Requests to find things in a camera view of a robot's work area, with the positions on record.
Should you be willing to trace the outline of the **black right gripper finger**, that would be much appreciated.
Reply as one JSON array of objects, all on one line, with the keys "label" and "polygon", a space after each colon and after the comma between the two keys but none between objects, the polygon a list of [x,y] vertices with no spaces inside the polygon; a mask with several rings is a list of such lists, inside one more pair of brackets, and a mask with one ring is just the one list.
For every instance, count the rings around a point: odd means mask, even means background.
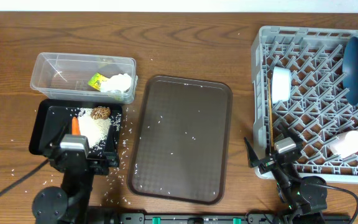
[{"label": "black right gripper finger", "polygon": [[253,147],[250,145],[250,142],[246,137],[244,137],[244,142],[247,150],[248,165],[250,168],[254,168],[259,165],[259,158],[257,157]]},{"label": "black right gripper finger", "polygon": [[278,128],[281,131],[281,133],[283,134],[284,138],[290,138],[294,143],[297,143],[297,139],[296,139],[297,135],[294,132],[292,132],[288,128],[284,127],[284,125],[281,123],[278,125]]}]

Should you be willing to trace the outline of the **wooden chopstick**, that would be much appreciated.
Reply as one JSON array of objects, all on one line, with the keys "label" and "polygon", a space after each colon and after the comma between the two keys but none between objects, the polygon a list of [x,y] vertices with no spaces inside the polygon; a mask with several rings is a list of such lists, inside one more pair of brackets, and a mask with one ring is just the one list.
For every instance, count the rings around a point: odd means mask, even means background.
[{"label": "wooden chopstick", "polygon": [[270,133],[270,148],[273,151],[274,137],[273,137],[273,119],[272,119],[272,93],[271,93],[271,81],[267,79],[267,92],[268,92],[268,118],[269,118],[269,133]]}]

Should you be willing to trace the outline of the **orange carrot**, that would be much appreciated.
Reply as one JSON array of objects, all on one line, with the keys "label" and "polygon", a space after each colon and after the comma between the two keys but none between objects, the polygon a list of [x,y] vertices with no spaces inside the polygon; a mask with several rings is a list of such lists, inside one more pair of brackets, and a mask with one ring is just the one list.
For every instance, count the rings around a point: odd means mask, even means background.
[{"label": "orange carrot", "polygon": [[77,117],[73,117],[71,120],[71,134],[77,135],[77,136],[79,136],[81,134],[80,133],[80,125],[79,125]]}]

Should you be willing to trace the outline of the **light blue rice bowl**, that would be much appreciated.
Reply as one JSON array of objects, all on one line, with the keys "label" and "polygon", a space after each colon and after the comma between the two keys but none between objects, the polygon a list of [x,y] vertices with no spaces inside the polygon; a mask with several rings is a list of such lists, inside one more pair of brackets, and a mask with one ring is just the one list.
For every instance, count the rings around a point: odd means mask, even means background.
[{"label": "light blue rice bowl", "polygon": [[272,75],[272,103],[288,101],[291,92],[291,71],[275,67]]}]

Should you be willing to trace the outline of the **brown noodle clump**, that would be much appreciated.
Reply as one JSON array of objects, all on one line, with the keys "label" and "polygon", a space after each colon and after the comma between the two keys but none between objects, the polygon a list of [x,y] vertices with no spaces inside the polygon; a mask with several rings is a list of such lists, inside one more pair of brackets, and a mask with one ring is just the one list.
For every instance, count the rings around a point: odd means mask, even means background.
[{"label": "brown noodle clump", "polygon": [[95,120],[108,119],[110,114],[111,110],[108,107],[99,106],[92,109],[90,116]]}]

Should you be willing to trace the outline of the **pink plastic cup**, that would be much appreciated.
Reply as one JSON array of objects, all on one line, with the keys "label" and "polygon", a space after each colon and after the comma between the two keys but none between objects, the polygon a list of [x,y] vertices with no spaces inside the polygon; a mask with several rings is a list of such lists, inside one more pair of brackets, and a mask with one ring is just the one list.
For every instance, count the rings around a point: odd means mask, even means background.
[{"label": "pink plastic cup", "polygon": [[348,131],[335,136],[334,141],[329,143],[329,148],[334,155],[341,159],[358,152],[358,131]]}]

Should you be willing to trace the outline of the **foil snack wrapper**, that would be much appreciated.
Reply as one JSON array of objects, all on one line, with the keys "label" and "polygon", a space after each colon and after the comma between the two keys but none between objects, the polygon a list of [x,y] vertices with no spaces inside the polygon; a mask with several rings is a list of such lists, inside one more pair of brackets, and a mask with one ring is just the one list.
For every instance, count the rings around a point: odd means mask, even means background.
[{"label": "foil snack wrapper", "polygon": [[100,73],[95,73],[91,79],[88,81],[88,85],[95,90],[100,91],[101,90],[101,84],[108,81],[109,78],[105,77],[104,75]]}]

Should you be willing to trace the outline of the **white paper napkin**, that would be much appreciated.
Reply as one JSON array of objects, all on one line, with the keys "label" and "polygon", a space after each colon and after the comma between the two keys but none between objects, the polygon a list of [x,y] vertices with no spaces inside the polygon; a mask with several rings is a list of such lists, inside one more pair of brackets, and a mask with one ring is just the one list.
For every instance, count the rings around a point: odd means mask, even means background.
[{"label": "white paper napkin", "polygon": [[126,92],[132,83],[132,78],[127,74],[118,74],[105,82],[102,82],[100,91],[105,93]]}]

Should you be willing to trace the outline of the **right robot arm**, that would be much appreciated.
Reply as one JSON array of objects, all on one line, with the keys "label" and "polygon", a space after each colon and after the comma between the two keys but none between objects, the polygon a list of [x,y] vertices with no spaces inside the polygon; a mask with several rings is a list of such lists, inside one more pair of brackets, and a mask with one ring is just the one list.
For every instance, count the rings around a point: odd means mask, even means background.
[{"label": "right robot arm", "polygon": [[294,132],[278,125],[283,139],[276,142],[274,151],[251,164],[261,173],[271,172],[277,181],[281,200],[288,208],[279,212],[271,223],[324,223],[322,211],[327,209],[326,181],[317,176],[301,177],[294,162],[301,157],[302,140]]}]

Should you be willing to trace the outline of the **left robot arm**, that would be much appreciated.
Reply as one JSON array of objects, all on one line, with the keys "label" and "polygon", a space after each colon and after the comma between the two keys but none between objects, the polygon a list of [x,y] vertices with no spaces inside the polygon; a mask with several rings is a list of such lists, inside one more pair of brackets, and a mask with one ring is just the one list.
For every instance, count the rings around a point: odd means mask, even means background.
[{"label": "left robot arm", "polygon": [[41,147],[47,162],[63,172],[59,187],[42,189],[34,198],[32,213],[36,223],[263,223],[262,214],[245,215],[145,215],[116,213],[109,208],[89,205],[93,179],[108,173],[110,156],[117,154],[116,141],[108,138],[102,158],[92,160],[84,136],[64,134]]}]

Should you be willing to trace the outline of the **grey dishwasher rack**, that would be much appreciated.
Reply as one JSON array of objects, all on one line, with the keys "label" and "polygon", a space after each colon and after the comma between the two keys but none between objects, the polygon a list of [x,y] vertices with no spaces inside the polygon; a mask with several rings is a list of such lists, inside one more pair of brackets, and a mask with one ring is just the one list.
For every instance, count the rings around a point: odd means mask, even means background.
[{"label": "grey dishwasher rack", "polygon": [[358,106],[346,100],[342,85],[343,54],[358,30],[263,26],[251,47],[255,118],[254,151],[269,154],[267,79],[275,67],[291,71],[288,101],[272,105],[274,142],[282,138],[281,123],[303,141],[295,167],[302,176],[318,175],[330,183],[358,184],[358,152],[341,159],[329,143],[336,135],[358,131]]}]

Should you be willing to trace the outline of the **pile of white rice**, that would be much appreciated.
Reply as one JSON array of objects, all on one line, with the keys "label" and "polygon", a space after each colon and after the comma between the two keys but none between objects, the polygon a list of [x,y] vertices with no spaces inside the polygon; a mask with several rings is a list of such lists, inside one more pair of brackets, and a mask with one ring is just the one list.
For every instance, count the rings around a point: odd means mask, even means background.
[{"label": "pile of white rice", "polygon": [[80,133],[88,138],[89,148],[93,151],[102,150],[105,145],[109,128],[111,126],[110,116],[108,119],[93,119],[91,108],[80,108],[78,122]]}]

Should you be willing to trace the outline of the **brown plastic tray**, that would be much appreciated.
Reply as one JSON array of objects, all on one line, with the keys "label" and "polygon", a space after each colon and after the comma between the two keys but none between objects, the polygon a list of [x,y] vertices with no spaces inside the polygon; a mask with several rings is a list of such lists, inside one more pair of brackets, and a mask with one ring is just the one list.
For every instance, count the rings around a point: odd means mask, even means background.
[{"label": "brown plastic tray", "polygon": [[128,188],[214,205],[225,189],[232,91],[224,83],[156,76],[145,87]]}]

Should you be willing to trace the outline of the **clear plastic bin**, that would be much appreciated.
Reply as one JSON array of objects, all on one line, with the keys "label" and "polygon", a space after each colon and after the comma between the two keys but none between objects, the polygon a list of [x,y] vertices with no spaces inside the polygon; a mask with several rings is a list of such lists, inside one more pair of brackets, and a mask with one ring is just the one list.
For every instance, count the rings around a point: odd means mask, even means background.
[{"label": "clear plastic bin", "polygon": [[[131,87],[124,93],[105,93],[88,85],[95,73],[107,78],[127,73]],[[138,76],[130,57],[42,52],[35,61],[30,87],[50,99],[130,104]]]}]

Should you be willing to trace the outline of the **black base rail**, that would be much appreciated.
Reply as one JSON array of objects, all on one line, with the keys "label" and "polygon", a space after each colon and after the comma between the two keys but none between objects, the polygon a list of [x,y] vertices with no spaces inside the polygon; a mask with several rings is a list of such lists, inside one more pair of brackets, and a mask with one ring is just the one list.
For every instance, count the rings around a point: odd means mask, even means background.
[{"label": "black base rail", "polygon": [[88,224],[270,224],[289,223],[277,215],[251,211],[245,214],[118,212],[109,207],[90,207]]}]

